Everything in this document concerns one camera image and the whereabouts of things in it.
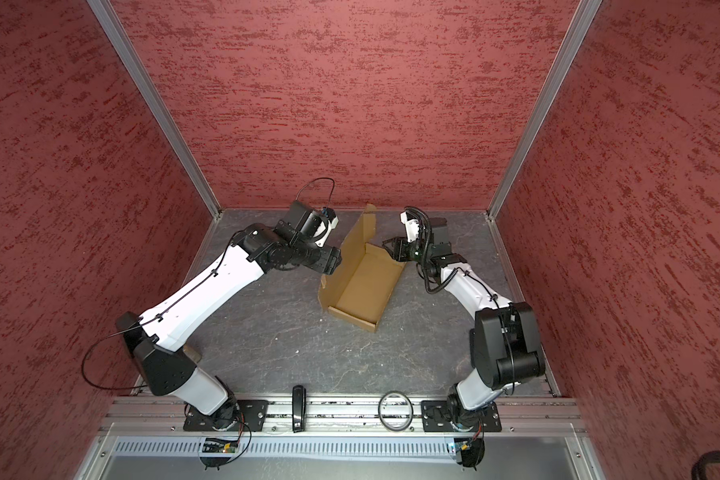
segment black joint housing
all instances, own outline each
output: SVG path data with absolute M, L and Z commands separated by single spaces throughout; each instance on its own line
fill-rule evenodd
M 544 374 L 536 315 L 525 303 L 474 314 L 474 366 L 491 389 Z

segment rubber ring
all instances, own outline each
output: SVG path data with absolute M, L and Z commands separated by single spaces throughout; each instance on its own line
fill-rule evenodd
M 405 400 L 405 402 L 408 404 L 408 410 L 410 411 L 410 415 L 408 416 L 408 421 L 398 427 L 393 427 L 386 423 L 384 420 L 384 417 L 382 417 L 382 404 L 384 403 L 384 400 L 391 396 L 399 396 Z M 413 421 L 413 403 L 411 403 L 411 399 L 408 398 L 403 392 L 398 392 L 397 390 L 392 390 L 390 392 L 386 392 L 381 400 L 378 401 L 378 419 L 384 425 L 384 428 L 389 430 L 390 432 L 402 432 L 403 430 L 407 429 L 411 426 L 411 422 Z

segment cardboard box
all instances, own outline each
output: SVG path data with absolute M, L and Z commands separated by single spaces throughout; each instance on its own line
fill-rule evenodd
M 317 298 L 331 315 L 375 332 L 405 264 L 368 241 L 376 234 L 376 207 L 368 204 L 342 242 L 342 264 L 323 275 Z

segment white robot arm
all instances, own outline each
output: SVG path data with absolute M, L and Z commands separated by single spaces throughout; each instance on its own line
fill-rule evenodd
M 270 270 L 306 266 L 332 274 L 341 263 L 335 247 L 325 247 L 336 227 L 336 213 L 294 201 L 277 225 L 253 224 L 235 233 L 224 252 L 171 297 L 116 322 L 126 348 L 152 393 L 174 395 L 190 404 L 211 430 L 225 430 L 240 420 L 232 392 L 182 350 L 192 332 L 224 302 Z
M 386 240 L 387 252 L 397 261 L 416 262 L 427 292 L 450 292 L 475 320 L 475 368 L 449 398 L 451 417 L 459 423 L 465 412 L 479 410 L 507 388 L 544 374 L 536 317 L 527 303 L 499 295 L 451 251 L 445 218 L 430 218 L 407 206 L 400 221 L 406 236 Z

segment cable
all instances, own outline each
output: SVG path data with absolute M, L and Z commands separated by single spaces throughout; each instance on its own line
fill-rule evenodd
M 466 271 L 466 270 L 462 270 L 461 268 L 460 268 L 459 270 L 461 270 L 462 272 L 464 272 L 464 274 L 465 274 L 466 276 L 470 277 L 470 278 L 471 278 L 472 280 L 474 280 L 475 282 L 480 283 L 480 286 L 482 286 L 482 287 L 485 289 L 485 293 L 487 293 L 488 296 L 490 297 L 490 299 L 491 299 L 494 303 L 496 303 L 496 308 L 499 308 L 499 304 L 498 304 L 498 302 L 496 301 L 496 299 L 494 298 L 494 294 L 490 292 L 490 290 L 489 290 L 489 288 L 488 288 L 488 285 L 486 285 L 485 283 L 482 283 L 479 278 L 476 278 L 476 277 L 470 275 L 470 272 L 468 272 L 468 271 Z
M 88 378 L 88 376 L 85 374 L 85 363 L 86 363 L 86 361 L 88 360 L 88 357 L 90 357 L 90 354 L 93 352 L 93 350 L 94 350 L 100 343 L 102 343 L 102 342 L 105 341 L 105 340 L 108 340 L 108 339 L 110 339 L 110 338 L 112 338 L 112 337 L 114 337 L 114 336 L 123 335 L 123 334 L 128 333 L 128 332 L 130 332 L 130 331 L 132 331 L 132 330 L 136 330 L 136 329 L 142 328 L 142 327 L 144 327 L 144 325 L 148 325 L 148 324 L 154 322 L 155 320 L 157 320 L 158 322 L 161 321 L 161 320 L 163 319 L 163 315 L 165 315 L 166 313 L 168 313 L 168 310 L 170 310 L 171 308 L 173 308 L 175 304 L 177 304 L 178 302 L 181 302 L 182 300 L 184 300 L 184 298 L 186 298 L 187 295 L 189 295 L 190 293 L 194 292 L 195 289 L 196 289 L 198 286 L 200 286 L 200 285 L 202 285 L 203 283 L 205 283 L 206 280 L 208 280 L 208 279 L 211 278 L 212 276 L 217 276 L 217 275 L 219 275 L 219 268 L 221 267 L 222 264 L 224 264 L 224 257 L 226 256 L 226 252 L 230 249 L 230 245 L 232 244 L 232 239 L 234 239 L 235 236 L 238 235 L 238 234 L 239 234 L 240 232 L 242 232 L 242 231 L 244 231 L 244 230 L 238 230 L 237 232 L 235 232 L 234 234 L 232 234 L 232 236 L 230 237 L 230 240 L 227 241 L 227 243 L 226 243 L 226 247 L 224 248 L 224 251 L 223 251 L 222 254 L 221 254 L 221 258 L 219 258 L 219 264 L 216 265 L 216 268 L 214 268 L 213 270 L 211 270 L 211 272 L 208 274 L 208 276 L 206 276 L 206 277 L 205 277 L 204 279 L 202 279 L 199 283 L 197 283 L 197 285 L 193 286 L 187 293 L 184 293 L 184 294 L 183 294 L 179 299 L 177 299 L 175 302 L 173 302 L 173 303 L 171 303 L 170 305 L 168 305 L 162 312 L 160 312 L 160 313 L 158 313 L 157 315 L 155 315 L 152 320 L 145 321 L 144 323 L 135 322 L 133 325 L 131 325 L 130 327 L 126 328 L 125 330 L 121 330 L 121 331 L 119 331 L 119 332 L 111 333 L 111 334 L 107 335 L 106 337 L 104 337 L 103 339 L 100 339 L 100 340 L 96 341 L 93 345 L 91 345 L 90 348 L 86 351 L 85 355 L 83 355 L 83 360 L 80 362 L 80 374 L 83 376 L 83 380 L 85 380 L 85 382 L 86 382 L 88 385 L 92 386 L 92 387 L 95 388 L 95 389 L 99 389 L 99 390 L 133 390 L 133 389 L 135 389 L 135 388 L 141 388 L 141 386 L 139 386 L 139 387 L 134 387 L 134 386 L 102 386 L 102 385 L 99 385 L 99 384 L 97 384 L 97 383 L 93 383 L 93 382 Z
M 305 188 L 307 188 L 309 185 L 314 184 L 317 180 L 330 180 L 331 182 L 333 182 L 333 186 L 331 186 L 331 193 L 328 194 L 328 202 L 326 203 L 326 206 L 329 206 L 329 205 L 331 204 L 331 197 L 333 197 L 333 189 L 336 188 L 336 180 L 334 180 L 333 178 L 330 178 L 330 177 L 317 177 L 317 178 L 313 178 L 312 180 L 310 180 L 309 182 L 307 182 L 306 185 L 304 185 L 304 187 L 302 187 L 302 188 L 298 191 L 298 193 L 296 194 L 296 198 L 295 198 L 294 201 L 298 200 L 298 196 L 302 194 L 302 192 L 304 191 Z
M 499 308 L 499 304 L 494 299 L 494 303 L 496 303 L 496 308 Z M 514 384 L 515 384 L 515 374 L 514 374 L 514 354 L 512 353 L 512 347 L 509 344 L 509 338 L 507 337 L 507 332 L 505 330 L 507 329 L 504 326 L 504 322 L 501 321 L 501 317 L 499 317 L 499 322 L 501 323 L 501 334 L 504 336 L 504 341 L 507 343 L 507 350 L 509 351 L 509 360 L 512 362 L 512 393 L 509 394 L 509 396 L 514 395 Z
M 248 424 L 245 423 L 245 422 L 240 422 L 240 423 L 242 424 L 242 426 L 243 426 L 244 428 L 248 428 L 248 443 L 246 444 L 246 447 L 245 447 L 243 450 L 241 450 L 240 453 L 237 454 L 236 457 L 232 458 L 232 459 L 229 460 L 228 462 L 224 462 L 222 465 L 231 464 L 232 462 L 234 462 L 235 460 L 237 460 L 238 458 L 240 458 L 243 453 L 247 452 L 247 451 L 248 451 L 248 447 L 251 446 L 251 440 L 253 440 L 253 432 L 251 431 L 251 427 L 249 427 Z M 238 446 L 240 445 L 240 438 L 238 438 L 238 440 L 237 440 L 237 445 L 238 445 Z
M 123 335 L 124 333 L 141 328 L 143 325 L 146 325 L 147 323 L 152 323 L 155 320 L 157 320 L 157 317 L 153 318 L 152 320 L 149 320 L 148 322 L 144 322 L 142 324 L 139 324 L 137 322 L 134 324 L 135 326 L 131 326 L 131 327 L 126 328 L 125 330 L 121 330 L 119 332 L 111 333 L 111 334 L 107 335 L 105 338 L 98 340 L 96 343 L 91 345 L 90 348 L 88 349 L 88 351 L 85 353 L 85 355 L 83 355 L 83 361 L 80 362 L 80 374 L 83 376 L 83 380 L 85 380 L 85 382 L 88 385 L 90 385 L 94 388 L 97 388 L 99 390 L 133 390 L 135 388 L 141 388 L 140 386 L 134 387 L 133 385 L 132 386 L 101 386 L 96 383 L 93 383 L 90 379 L 88 379 L 88 376 L 85 374 L 85 362 L 86 362 L 86 360 L 88 360 L 88 357 L 90 356 L 92 351 L 99 345 L 99 343 L 102 343 L 103 341 L 108 340 L 108 339 L 112 338 L 113 336 Z
M 384 400 L 391 396 L 399 396 L 403 400 L 405 400 L 405 403 L 408 404 L 408 410 L 410 411 L 408 415 L 408 419 L 400 426 L 391 426 L 387 423 L 386 420 L 384 420 L 384 417 L 382 416 L 382 404 L 384 403 Z M 398 392 L 397 390 L 392 390 L 390 392 L 386 392 L 381 400 L 378 401 L 378 420 L 382 423 L 384 428 L 389 430 L 390 432 L 402 432 L 403 430 L 407 429 L 411 426 L 411 422 L 413 421 L 413 403 L 411 403 L 411 399 L 408 398 L 403 392 Z
M 700 456 L 691 468 L 691 479 L 707 480 L 706 468 L 713 463 L 720 463 L 720 450 L 713 450 Z
M 429 255 L 429 248 L 430 246 L 432 246 L 432 224 L 429 221 L 429 216 L 416 206 L 406 206 L 404 208 L 404 211 L 406 214 L 410 214 L 411 216 L 413 216 L 413 218 L 415 218 L 419 222 L 419 238 L 422 239 L 423 245 L 422 254 L 418 258 L 418 264 L 420 265 L 420 267 L 417 266 L 416 268 L 419 276 L 424 279 L 424 289 L 427 291 L 427 293 L 431 294 L 441 292 L 456 277 L 456 270 L 452 271 L 451 274 L 448 275 L 448 277 L 441 283 L 433 282 L 429 278 L 429 274 L 426 274 L 426 272 L 427 263 L 431 259 Z
M 478 455 L 478 459 L 482 458 L 485 455 L 485 430 L 483 430 L 483 435 L 480 437 L 480 440 L 482 440 L 483 445 L 480 447 L 480 454 Z

